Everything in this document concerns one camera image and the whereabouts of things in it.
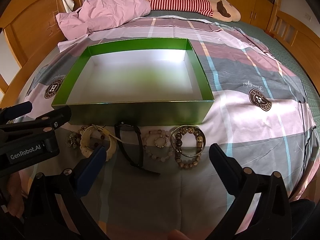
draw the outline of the wooden bed frame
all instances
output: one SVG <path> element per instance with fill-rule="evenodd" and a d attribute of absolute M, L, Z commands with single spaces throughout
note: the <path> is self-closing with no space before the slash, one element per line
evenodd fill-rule
<path fill-rule="evenodd" d="M 320 38 L 306 25 L 277 11 L 271 33 L 299 62 L 320 92 Z"/>
<path fill-rule="evenodd" d="M 82 0 L 74 0 L 74 9 Z M 320 38 L 302 22 L 280 11 L 275 0 L 269 32 L 296 58 L 320 91 Z M 0 27 L 20 70 L 10 84 L 0 75 L 4 97 L 0 107 L 12 106 L 39 64 L 65 40 L 55 16 L 65 12 L 62 0 L 12 0 L 0 18 Z"/>
<path fill-rule="evenodd" d="M 74 10 L 82 6 L 82 0 L 73 1 Z M 12 0 L 4 11 L 0 26 L 20 70 L 10 84 L 0 74 L 1 108 L 16 103 L 35 69 L 65 40 L 55 18 L 59 12 L 65 12 L 62 0 Z"/>

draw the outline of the green mattress edge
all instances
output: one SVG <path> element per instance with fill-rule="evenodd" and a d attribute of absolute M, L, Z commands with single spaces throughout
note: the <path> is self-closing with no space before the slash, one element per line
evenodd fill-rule
<path fill-rule="evenodd" d="M 304 89 L 308 97 L 309 107 L 316 125 L 320 124 L 320 97 L 311 83 L 310 79 L 300 67 L 297 61 L 291 56 L 291 54 L 276 40 L 267 35 L 262 29 L 252 26 L 244 22 L 222 22 L 207 16 L 201 15 L 199 13 L 193 12 L 179 12 L 179 11 L 151 11 L 146 17 L 159 17 L 165 15 L 176 15 L 188 19 L 204 19 L 211 22 L 218 22 L 221 24 L 228 25 L 230 27 L 238 27 L 243 30 L 247 35 L 258 39 L 263 42 L 268 48 L 271 54 L 279 60 L 283 65 L 300 77 Z"/>

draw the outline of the green box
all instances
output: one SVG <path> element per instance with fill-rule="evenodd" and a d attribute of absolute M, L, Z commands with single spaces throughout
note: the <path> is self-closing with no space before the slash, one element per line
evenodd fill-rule
<path fill-rule="evenodd" d="M 214 102 L 188 39 L 141 38 L 89 46 L 65 77 L 52 107 L 70 124 L 200 124 Z"/>

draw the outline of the red and white stripes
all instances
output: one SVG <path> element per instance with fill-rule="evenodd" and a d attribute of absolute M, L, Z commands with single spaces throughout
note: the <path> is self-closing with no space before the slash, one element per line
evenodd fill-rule
<path fill-rule="evenodd" d="M 212 17 L 213 11 L 208 0 L 148 0 L 151 10 L 172 10 L 197 12 Z"/>

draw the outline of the hand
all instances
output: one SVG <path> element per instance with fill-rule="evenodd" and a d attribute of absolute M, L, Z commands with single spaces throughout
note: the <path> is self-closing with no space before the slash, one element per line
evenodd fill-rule
<path fill-rule="evenodd" d="M 191 240 L 178 230 L 172 230 L 168 235 L 168 240 Z"/>
<path fill-rule="evenodd" d="M 20 218 L 24 211 L 24 203 L 21 195 L 21 179 L 19 172 L 10 175 L 7 182 L 7 190 L 10 195 L 7 209 L 12 216 Z"/>

